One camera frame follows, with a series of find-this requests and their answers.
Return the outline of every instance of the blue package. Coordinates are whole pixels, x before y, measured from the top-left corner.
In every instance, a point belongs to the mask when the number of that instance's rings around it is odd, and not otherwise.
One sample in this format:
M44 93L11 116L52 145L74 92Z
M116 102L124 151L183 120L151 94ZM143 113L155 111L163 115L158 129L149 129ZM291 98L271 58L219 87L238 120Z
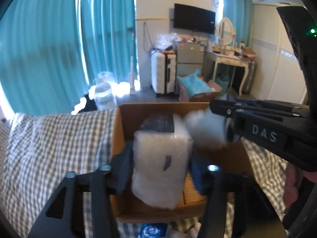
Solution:
M166 235L167 224L155 223L141 226L138 238L163 238Z
M189 98L194 95L211 92L211 88L208 87L206 82L198 78L199 70L196 70L193 74L186 77L177 77L178 80L187 89L187 94Z

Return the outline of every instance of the plaid blanket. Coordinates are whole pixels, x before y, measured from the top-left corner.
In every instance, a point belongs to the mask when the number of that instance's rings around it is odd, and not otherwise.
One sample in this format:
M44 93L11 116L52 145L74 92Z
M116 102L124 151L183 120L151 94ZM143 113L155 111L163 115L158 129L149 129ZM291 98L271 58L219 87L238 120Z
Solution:
M28 116L16 114L0 125L0 207L18 232L27 237L33 223L68 171L89 173L110 162L115 110ZM259 183L276 212L283 217L286 162L243 139ZM234 205L227 206L226 234L231 237ZM84 196L86 237L92 235L90 196ZM180 232L197 217L172 222ZM138 236L141 224L118 223L121 237Z

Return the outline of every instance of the white wardrobe door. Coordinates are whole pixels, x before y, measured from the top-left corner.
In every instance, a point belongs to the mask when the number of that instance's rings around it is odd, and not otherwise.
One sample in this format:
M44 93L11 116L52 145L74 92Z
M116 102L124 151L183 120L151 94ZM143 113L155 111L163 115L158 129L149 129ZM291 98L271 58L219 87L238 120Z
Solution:
M282 28L281 50L272 88L267 99L299 104L302 103L305 93L306 84L303 72L293 54L286 31Z
M252 49L256 53L258 68L251 89L257 99L266 99L276 69L279 42L279 15L276 6L254 4Z

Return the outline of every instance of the teal curtain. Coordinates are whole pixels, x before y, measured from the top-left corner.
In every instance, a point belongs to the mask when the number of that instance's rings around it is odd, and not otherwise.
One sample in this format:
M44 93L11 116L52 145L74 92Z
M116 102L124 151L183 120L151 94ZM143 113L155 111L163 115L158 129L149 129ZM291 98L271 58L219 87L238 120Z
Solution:
M87 93L75 0L13 0L0 21L0 81L15 112L70 113Z
M253 17L252 0L223 0L223 4L223 16L229 18L233 27L236 28L236 42L239 44L243 39L249 46Z
M89 82L102 71L128 81L130 58L136 72L134 0L78 0L78 25Z

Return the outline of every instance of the black label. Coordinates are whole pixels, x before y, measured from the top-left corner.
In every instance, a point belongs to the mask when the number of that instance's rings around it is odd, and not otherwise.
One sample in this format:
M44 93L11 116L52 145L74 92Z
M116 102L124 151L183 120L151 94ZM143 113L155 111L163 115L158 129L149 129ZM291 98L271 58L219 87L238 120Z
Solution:
M272 143L271 145L280 149L284 148L287 140L287 135L269 128L264 128L249 121L245 123L244 131L249 135L256 136L257 138L266 141L267 143Z

